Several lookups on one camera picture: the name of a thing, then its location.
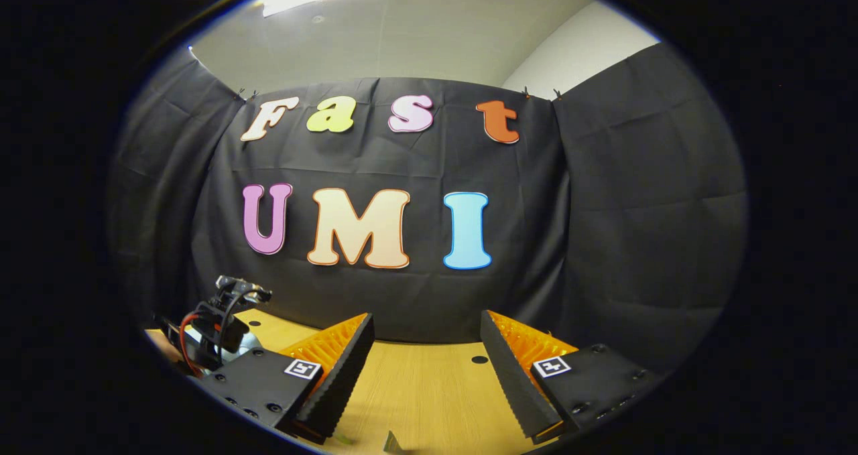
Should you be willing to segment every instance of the blue letter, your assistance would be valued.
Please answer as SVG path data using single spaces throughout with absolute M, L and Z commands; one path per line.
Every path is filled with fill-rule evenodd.
M 444 196 L 444 205 L 453 215 L 453 248 L 444 257 L 451 269 L 480 269 L 490 265 L 491 256 L 482 243 L 482 210 L 488 196 L 480 192 L 451 192 Z

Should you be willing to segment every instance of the red cable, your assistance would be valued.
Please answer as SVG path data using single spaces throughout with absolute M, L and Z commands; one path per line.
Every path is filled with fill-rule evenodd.
M 178 342 L 182 345 L 182 355 L 184 356 L 184 362 L 188 363 L 188 367 L 190 367 L 190 370 L 194 373 L 194 376 L 196 376 L 196 378 L 201 378 L 202 371 L 200 371 L 199 369 L 197 369 L 197 367 L 190 363 L 187 348 L 184 347 L 184 329 L 185 327 L 187 327 L 188 323 L 193 320 L 196 320 L 199 317 L 199 314 L 193 314 L 193 312 L 191 312 L 191 314 L 188 314 L 184 317 L 184 320 L 182 320 L 182 325 L 178 328 Z

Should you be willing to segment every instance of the orange soft gripper pad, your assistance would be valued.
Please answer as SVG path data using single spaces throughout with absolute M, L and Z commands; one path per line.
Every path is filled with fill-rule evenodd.
M 534 330 L 534 328 L 527 326 L 527 324 L 522 324 L 512 320 L 512 318 L 497 314 L 497 312 L 488 311 L 488 314 L 491 316 L 491 320 L 494 321 L 503 339 L 506 339 L 506 343 L 509 345 L 509 349 L 512 350 L 512 354 L 515 355 L 518 364 L 528 374 L 530 382 L 534 384 L 534 387 L 544 397 L 545 393 L 534 379 L 534 376 L 531 375 L 530 367 L 536 361 L 574 353 L 578 351 L 578 348 L 566 344 L 550 334 Z
M 330 328 L 321 330 L 313 336 L 280 350 L 280 354 L 322 365 L 322 376 L 310 391 L 309 396 L 312 396 L 316 389 L 324 383 L 328 374 L 334 369 L 334 364 L 340 359 L 340 355 L 343 354 L 344 349 L 352 340 L 352 336 L 355 335 L 366 317 L 367 313 L 364 312 L 364 314 L 359 314 L 351 320 L 334 324 Z

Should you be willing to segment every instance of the orange letter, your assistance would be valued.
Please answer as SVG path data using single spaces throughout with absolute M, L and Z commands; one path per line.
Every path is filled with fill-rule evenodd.
M 370 236 L 373 247 L 364 257 L 368 266 L 399 269 L 410 260 L 402 251 L 402 211 L 411 196 L 405 190 L 378 190 L 361 217 L 355 212 L 343 189 L 319 189 L 313 193 L 319 204 L 316 246 L 307 254 L 314 265 L 335 265 L 340 256 L 334 252 L 334 235 L 350 265 L 358 262 Z
M 518 141 L 517 131 L 508 131 L 506 129 L 506 119 L 517 118 L 517 114 L 512 110 L 507 110 L 503 106 L 503 101 L 487 101 L 477 105 L 477 110 L 483 113 L 485 119 L 485 134 L 494 141 L 500 143 L 515 143 Z
M 283 117 L 283 113 L 292 110 L 298 104 L 298 97 L 285 98 L 283 100 L 266 101 L 259 106 L 259 114 L 253 120 L 251 128 L 241 136 L 241 141 L 260 140 L 267 133 L 265 126 L 277 125 Z

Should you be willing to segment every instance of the ceiling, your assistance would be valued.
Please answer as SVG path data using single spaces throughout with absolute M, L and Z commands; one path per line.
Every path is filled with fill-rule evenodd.
M 326 80 L 414 76 L 501 86 L 592 0 L 322 0 L 226 15 L 190 45 L 249 95 Z

